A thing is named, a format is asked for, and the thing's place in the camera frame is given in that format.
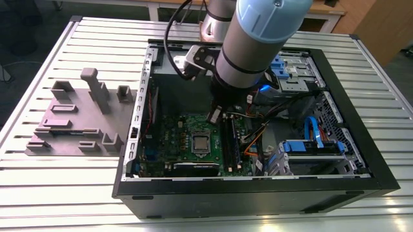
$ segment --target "blue drive bracket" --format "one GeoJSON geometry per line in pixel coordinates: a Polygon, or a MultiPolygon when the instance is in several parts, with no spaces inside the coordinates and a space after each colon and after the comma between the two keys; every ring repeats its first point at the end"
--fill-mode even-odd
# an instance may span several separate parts
{"type": "Polygon", "coordinates": [[[313,116],[309,116],[305,118],[305,124],[304,124],[304,138],[305,139],[312,139],[311,138],[311,129],[309,129],[309,124],[312,123],[313,125],[313,135],[315,135],[315,138],[313,140],[317,142],[317,147],[319,148],[324,148],[324,144],[323,144],[323,141],[321,141],[321,133],[320,133],[320,130],[319,130],[319,123],[317,123],[317,120],[313,116]]]}
{"type": "Polygon", "coordinates": [[[280,58],[280,55],[276,56],[272,62],[272,69],[283,69],[284,70],[284,60],[280,58]]]}
{"type": "Polygon", "coordinates": [[[337,142],[337,146],[339,146],[340,153],[344,154],[344,152],[347,151],[347,147],[341,141],[337,142]]]}
{"type": "Polygon", "coordinates": [[[285,69],[272,69],[276,76],[279,77],[279,79],[281,80],[287,80],[291,78],[291,74],[285,71],[285,69]]]}

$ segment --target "wire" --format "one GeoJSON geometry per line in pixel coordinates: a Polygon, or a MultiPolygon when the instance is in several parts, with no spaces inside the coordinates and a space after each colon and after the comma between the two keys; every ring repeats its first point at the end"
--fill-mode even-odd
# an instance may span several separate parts
{"type": "Polygon", "coordinates": [[[308,93],[300,93],[297,94],[295,97],[292,97],[289,100],[287,100],[284,103],[276,105],[269,112],[265,114],[264,118],[268,119],[272,116],[277,115],[281,111],[284,111],[285,109],[289,108],[289,106],[299,101],[300,99],[305,98],[305,97],[311,97],[315,96],[316,94],[320,93],[320,90],[308,92],[308,93]]]}
{"type": "Polygon", "coordinates": [[[200,12],[198,12],[198,23],[201,22],[201,14],[202,14],[202,10],[205,8],[205,3],[206,3],[206,1],[204,1],[202,4],[201,4],[201,9],[200,9],[200,12]]]}
{"type": "Polygon", "coordinates": [[[252,141],[251,145],[248,146],[248,148],[245,149],[245,154],[249,153],[248,150],[252,148],[253,144],[256,143],[256,141],[259,140],[260,136],[264,134],[265,128],[264,130],[260,132],[260,134],[256,136],[256,139],[252,141]]]}
{"type": "Polygon", "coordinates": [[[43,64],[42,62],[37,62],[37,61],[19,61],[19,62],[15,62],[15,63],[3,65],[3,67],[13,66],[13,65],[15,65],[15,64],[25,64],[25,63],[30,63],[30,64],[43,64]]]}
{"type": "Polygon", "coordinates": [[[253,133],[246,135],[245,140],[248,140],[255,134],[260,133],[261,130],[265,129],[269,122],[271,122],[271,120],[268,120],[265,123],[263,123],[261,127],[253,133]]]}
{"type": "Polygon", "coordinates": [[[208,11],[208,3],[206,3],[206,0],[202,0],[205,6],[206,6],[206,11],[208,11]]]}
{"type": "Polygon", "coordinates": [[[172,26],[173,26],[173,23],[174,23],[174,21],[176,21],[177,15],[180,14],[180,12],[182,11],[182,9],[188,6],[188,4],[189,4],[190,2],[193,2],[193,0],[186,0],[185,3],[182,3],[182,5],[180,6],[180,8],[177,9],[176,13],[173,14],[173,17],[172,17],[170,20],[169,20],[169,25],[168,25],[168,29],[166,29],[166,34],[165,34],[165,37],[164,37],[164,48],[165,48],[165,50],[166,50],[166,54],[168,54],[168,58],[169,58],[170,64],[172,64],[172,66],[173,66],[176,72],[177,72],[178,75],[181,76],[181,78],[185,79],[185,80],[190,80],[193,77],[192,77],[192,76],[186,76],[186,75],[181,72],[181,70],[180,70],[180,68],[178,68],[178,66],[177,66],[177,64],[176,64],[176,62],[174,62],[174,59],[173,59],[173,56],[172,56],[170,50],[169,50],[169,31],[170,31],[172,26]]]}
{"type": "Polygon", "coordinates": [[[5,70],[5,67],[13,66],[13,65],[15,65],[15,64],[25,64],[25,63],[43,64],[42,62],[37,62],[37,61],[19,61],[19,62],[14,62],[14,63],[6,64],[6,65],[0,65],[0,66],[2,66],[2,78],[3,78],[2,81],[3,81],[6,84],[13,83],[13,82],[15,81],[15,78],[14,78],[14,76],[11,75],[11,78],[10,78],[9,80],[6,80],[6,76],[5,76],[6,70],[5,70]]]}
{"type": "Polygon", "coordinates": [[[257,153],[245,152],[245,154],[246,154],[248,156],[259,156],[257,153]]]}
{"type": "Polygon", "coordinates": [[[253,115],[244,115],[244,114],[240,114],[240,113],[237,113],[237,112],[228,112],[229,114],[233,114],[233,115],[240,115],[240,116],[242,116],[242,117],[251,117],[251,118],[256,118],[256,116],[253,116],[253,115]]]}
{"type": "Polygon", "coordinates": [[[190,11],[192,6],[193,6],[193,1],[189,3],[188,10],[186,10],[186,13],[185,13],[185,15],[184,15],[184,17],[182,17],[182,19],[181,19],[181,23],[180,23],[180,25],[182,25],[184,20],[185,20],[185,19],[186,19],[186,17],[188,17],[188,12],[190,11]]]}

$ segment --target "aluminum table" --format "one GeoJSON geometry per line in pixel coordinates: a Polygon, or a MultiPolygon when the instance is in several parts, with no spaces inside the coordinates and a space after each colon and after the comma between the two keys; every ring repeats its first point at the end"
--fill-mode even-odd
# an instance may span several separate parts
{"type": "MultiPolygon", "coordinates": [[[[299,32],[289,47],[323,49],[399,179],[402,190],[327,214],[140,220],[112,198],[118,158],[30,157],[26,144],[54,97],[57,80],[87,87],[94,67],[107,88],[138,89],[148,40],[168,23],[74,17],[0,132],[0,230],[31,231],[412,231],[413,110],[361,41],[299,32]]],[[[198,25],[174,26],[172,40],[200,40],[198,25]]]]}

